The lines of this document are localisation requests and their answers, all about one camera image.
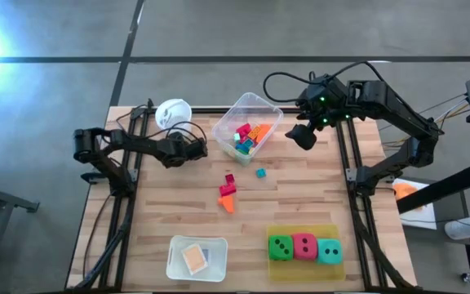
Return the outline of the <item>white plastic cup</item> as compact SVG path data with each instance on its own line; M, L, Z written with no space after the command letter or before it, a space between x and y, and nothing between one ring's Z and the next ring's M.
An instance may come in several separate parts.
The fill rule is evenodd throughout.
M192 126L188 122L191 118L192 108L182 99L166 100L157 107L155 112L155 122L160 129L167 129L179 123L178 132L180 128L190 131Z

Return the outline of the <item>orange object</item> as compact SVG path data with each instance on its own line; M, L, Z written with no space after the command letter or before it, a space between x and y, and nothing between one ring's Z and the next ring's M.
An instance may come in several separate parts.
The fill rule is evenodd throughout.
M401 200L419 190L417 187L407 184L406 182L396 183L392 187L396 200Z

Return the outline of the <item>orange long toy block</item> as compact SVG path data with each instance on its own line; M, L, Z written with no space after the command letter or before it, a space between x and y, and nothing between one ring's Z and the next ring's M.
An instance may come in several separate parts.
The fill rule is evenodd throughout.
M259 144L266 137L270 129L271 129L271 126L269 124L259 125L259 132L257 133L255 142Z

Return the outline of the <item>teal foam die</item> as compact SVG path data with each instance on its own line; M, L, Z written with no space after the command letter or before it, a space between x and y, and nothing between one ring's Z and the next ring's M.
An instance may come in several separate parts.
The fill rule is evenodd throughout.
M323 265L338 265L343 262L341 242L333 238L317 239L317 263Z

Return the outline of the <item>red foam die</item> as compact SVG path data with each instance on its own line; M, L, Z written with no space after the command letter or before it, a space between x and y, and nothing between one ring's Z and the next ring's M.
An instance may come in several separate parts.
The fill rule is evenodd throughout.
M310 233L291 235L293 240L293 257L296 260L314 261L317 259L317 238Z

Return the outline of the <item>white paper sheet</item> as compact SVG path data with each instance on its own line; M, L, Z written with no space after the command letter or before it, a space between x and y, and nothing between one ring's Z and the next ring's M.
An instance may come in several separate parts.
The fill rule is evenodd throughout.
M415 182L412 180L395 179L392 186L396 183L406 182L407 184L417 187L419 190L428 186L428 184ZM403 225L423 228L423 229L437 229L435 212L433 204L426 204L422 207L417 207L412 211L400 214L401 223Z

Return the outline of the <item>orange playing card box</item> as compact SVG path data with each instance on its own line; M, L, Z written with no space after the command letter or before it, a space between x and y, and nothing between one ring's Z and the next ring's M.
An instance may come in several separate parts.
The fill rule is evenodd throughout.
M209 265L204 251L197 243L191 244L183 249L181 254L191 275L197 274Z

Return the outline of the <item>yellow translucent plastic bin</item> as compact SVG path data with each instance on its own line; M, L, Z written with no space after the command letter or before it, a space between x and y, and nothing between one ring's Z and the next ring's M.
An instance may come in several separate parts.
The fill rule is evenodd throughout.
M339 239L336 225L270 225L267 228L271 235L292 235L310 233L318 238ZM344 260L338 265L318 264L314 261L296 260L274 261L268 258L268 277L275 282L319 282L341 281L345 278Z

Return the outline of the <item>clear plastic container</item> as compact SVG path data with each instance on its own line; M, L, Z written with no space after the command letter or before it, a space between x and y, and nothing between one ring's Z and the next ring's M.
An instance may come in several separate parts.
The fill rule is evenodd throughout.
M213 126L212 135L228 156L234 158L242 166L247 166L257 152L262 149L264 143L271 138L283 117L284 113L277 106L272 105L255 93L247 92ZM246 123L249 123L252 129L261 124L271 126L270 131L259 144L253 140L254 145L252 147L255 148L255 152L252 155L242 154L236 150L236 145L243 144L245 140L235 142L233 139L236 130Z

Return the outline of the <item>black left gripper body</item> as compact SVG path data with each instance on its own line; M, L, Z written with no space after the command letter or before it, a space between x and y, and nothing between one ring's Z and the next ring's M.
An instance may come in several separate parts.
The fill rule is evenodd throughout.
M191 141L181 140L181 155L183 160L198 160L208 155L206 142L204 139L196 139Z

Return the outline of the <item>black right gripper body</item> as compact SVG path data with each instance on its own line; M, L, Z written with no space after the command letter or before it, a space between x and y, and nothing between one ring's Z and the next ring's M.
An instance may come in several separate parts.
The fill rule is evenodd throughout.
M348 88L339 79L329 75L317 77L298 97L298 120L307 120L310 129L333 127L349 118L347 99Z

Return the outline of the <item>white plastic bin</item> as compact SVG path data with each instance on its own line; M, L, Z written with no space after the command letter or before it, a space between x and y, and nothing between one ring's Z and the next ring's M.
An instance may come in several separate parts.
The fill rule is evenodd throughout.
M197 243L210 253L208 267L191 275L184 262L181 251ZM220 283L227 272L228 242L225 238L199 238L176 235L171 239L166 263L166 276L174 280Z

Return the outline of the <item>black diagonal bar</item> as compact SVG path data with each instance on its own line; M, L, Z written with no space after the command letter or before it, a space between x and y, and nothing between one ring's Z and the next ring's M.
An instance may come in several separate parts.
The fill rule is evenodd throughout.
M444 197L448 197L459 191L470 187L470 167L458 171L445 179L434 182L408 196L397 200L397 209L403 214L422 207L429 203L434 203Z

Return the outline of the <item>green foam die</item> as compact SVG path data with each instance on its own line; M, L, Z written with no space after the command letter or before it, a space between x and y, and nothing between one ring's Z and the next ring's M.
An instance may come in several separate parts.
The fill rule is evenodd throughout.
M271 235L268 237L268 258L274 261L293 259L293 239L290 235Z

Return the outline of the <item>orange wedge toy block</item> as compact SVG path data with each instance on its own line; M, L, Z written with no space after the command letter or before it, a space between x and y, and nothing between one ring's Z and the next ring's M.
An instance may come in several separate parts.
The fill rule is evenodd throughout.
M221 196L218 198L218 204L222 206L227 213L234 213L234 201L232 195Z

